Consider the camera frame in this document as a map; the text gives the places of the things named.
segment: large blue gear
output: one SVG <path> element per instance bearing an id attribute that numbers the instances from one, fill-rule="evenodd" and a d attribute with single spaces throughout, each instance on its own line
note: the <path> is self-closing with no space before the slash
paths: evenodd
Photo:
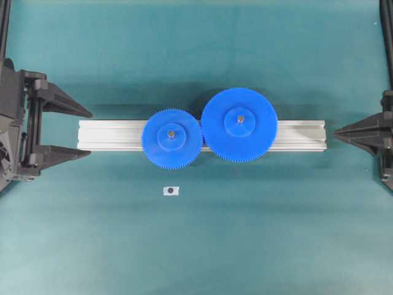
<path id="1" fill-rule="evenodd" d="M 231 88 L 207 103 L 201 124 L 204 140 L 213 153 L 231 162 L 248 162 L 269 150 L 278 120 L 263 95 L 247 88 Z"/>
<path id="2" fill-rule="evenodd" d="M 165 109 L 153 115 L 142 133 L 142 148 L 156 166 L 174 170 L 193 162 L 202 149 L 198 121 L 180 109 Z"/>

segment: blue gear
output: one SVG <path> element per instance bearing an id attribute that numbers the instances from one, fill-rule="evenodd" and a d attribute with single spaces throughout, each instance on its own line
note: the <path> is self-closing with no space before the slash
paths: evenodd
<path id="1" fill-rule="evenodd" d="M 202 131 L 213 153 L 231 162 L 248 162 L 273 144 L 278 120 L 271 103 L 247 88 L 219 92 L 205 106 Z"/>
<path id="2" fill-rule="evenodd" d="M 179 169 L 193 162 L 202 149 L 198 121 L 180 109 L 165 109 L 153 115 L 142 133 L 146 157 L 164 169 Z"/>

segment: white label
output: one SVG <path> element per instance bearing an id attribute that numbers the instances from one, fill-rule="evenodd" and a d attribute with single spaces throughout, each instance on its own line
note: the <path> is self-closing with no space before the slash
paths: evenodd
<path id="1" fill-rule="evenodd" d="M 179 195 L 180 187 L 178 186 L 166 186 L 164 187 L 164 195 Z"/>

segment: plastic gear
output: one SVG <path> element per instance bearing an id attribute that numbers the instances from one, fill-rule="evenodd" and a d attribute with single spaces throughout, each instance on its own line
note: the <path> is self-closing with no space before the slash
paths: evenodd
<path id="1" fill-rule="evenodd" d="M 198 121 L 180 109 L 165 109 L 153 115 L 142 133 L 146 157 L 164 169 L 180 169 L 192 163 L 202 149 Z"/>
<path id="2" fill-rule="evenodd" d="M 213 153 L 231 162 L 248 162 L 269 150 L 278 120 L 263 95 L 247 88 L 231 88 L 207 103 L 201 124 L 204 140 Z"/>

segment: gear teeth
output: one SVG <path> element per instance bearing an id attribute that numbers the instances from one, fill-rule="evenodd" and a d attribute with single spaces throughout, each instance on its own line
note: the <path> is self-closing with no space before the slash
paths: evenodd
<path id="1" fill-rule="evenodd" d="M 161 156 L 167 157 L 166 159 L 164 159 L 164 161 L 162 163 L 157 161 L 156 159 L 154 159 L 153 155 L 150 155 L 150 153 L 147 151 L 148 150 L 148 146 L 146 146 L 146 145 L 154 144 L 155 142 L 153 142 L 153 143 L 148 142 L 148 144 L 145 143 L 145 141 L 143 140 L 145 129 L 144 129 L 144 131 L 142 133 L 142 148 L 143 148 L 144 154 L 147 157 L 147 159 L 150 162 L 152 162 L 156 167 L 159 167 L 159 168 L 162 168 L 162 169 L 165 169 L 165 170 L 178 170 L 178 169 L 181 169 L 181 168 L 184 168 L 184 167 L 190 165 L 199 156 L 199 153 L 201 152 L 202 146 L 203 146 L 202 129 L 200 127 L 200 123 L 191 114 L 189 114 L 188 112 L 183 111 L 181 109 L 173 109 L 173 108 L 163 109 L 163 110 L 158 111 L 155 114 L 153 114 L 149 118 L 149 120 L 147 121 L 145 127 L 147 126 L 147 124 L 149 122 L 152 122 L 150 120 L 154 120 L 156 117 L 159 117 L 159 116 L 164 116 L 166 112 L 176 112 L 176 113 L 178 113 L 178 117 L 180 117 L 181 115 L 184 116 L 184 117 L 181 117 L 182 120 L 190 120 L 189 121 L 190 125 L 188 125 L 188 126 L 180 124 L 186 130 L 187 134 L 194 134 L 194 136 L 196 136 L 195 135 L 196 132 L 198 132 L 200 134 L 200 143 L 199 144 L 196 141 L 194 141 L 191 146 L 190 145 L 187 146 L 187 148 L 190 150 L 190 152 L 193 155 L 186 162 L 174 163 L 174 165 L 167 165 L 165 163 L 171 157 L 171 154 L 169 154 L 169 153 L 161 155 Z M 164 119 L 163 119 L 162 122 L 157 122 L 157 123 L 155 123 L 154 121 L 152 122 L 152 124 L 158 124 L 158 125 L 165 125 L 167 123 L 168 122 L 165 121 Z"/>
<path id="2" fill-rule="evenodd" d="M 223 155 L 221 152 L 218 152 L 218 151 L 209 143 L 209 141 L 206 139 L 206 137 L 205 137 L 205 135 L 204 135 L 204 130 L 205 130 L 205 128 L 204 128 L 204 125 L 203 125 L 203 119 L 202 119 L 202 118 L 203 118 L 204 115 L 205 115 L 205 111 L 209 108 L 209 105 L 210 105 L 211 103 L 213 103 L 213 98 L 214 98 L 214 97 L 216 97 L 216 96 L 218 96 L 218 95 L 220 95 L 220 94 L 222 94 L 222 93 L 224 93 L 224 92 L 230 92 L 231 90 L 247 90 L 247 91 L 249 91 L 249 92 L 256 93 L 258 96 L 263 96 L 264 99 L 266 100 L 266 102 L 271 106 L 271 108 L 272 108 L 272 110 L 273 110 L 273 113 L 274 113 L 274 116 L 275 116 L 275 119 L 276 119 L 276 122 L 278 121 L 277 113 L 276 113 L 276 110 L 275 110 L 274 106 L 273 106 L 273 105 L 270 103 L 270 101 L 269 101 L 268 99 L 266 99 L 265 96 L 262 95 L 261 93 L 255 91 L 255 90 L 253 90 L 253 89 L 243 88 L 243 87 L 228 88 L 228 89 L 221 90 L 220 92 L 216 93 L 216 94 L 208 101 L 208 103 L 206 104 L 206 106 L 205 106 L 204 109 L 203 109 L 202 116 L 201 116 L 201 120 L 200 120 L 200 124 L 201 124 L 201 129 L 202 129 L 202 134 L 203 134 L 204 142 L 206 143 L 206 145 L 210 148 L 210 150 L 211 150 L 215 155 L 217 155 L 218 157 L 220 157 L 220 158 L 223 159 L 223 160 L 226 160 L 226 161 L 229 161 L 229 162 L 234 162 L 234 163 L 244 163 L 244 162 L 255 161 L 255 160 L 261 158 L 263 155 L 265 155 L 265 154 L 268 152 L 270 146 L 269 146 L 268 148 L 265 148 L 262 152 L 259 152 L 257 155 L 255 155 L 255 156 L 253 156 L 253 157 L 246 157 L 246 158 L 229 157 L 229 156 L 227 156 L 227 155 Z M 277 137 L 277 132 L 278 132 L 278 128 L 276 128 L 276 134 L 274 135 L 274 138 Z"/>

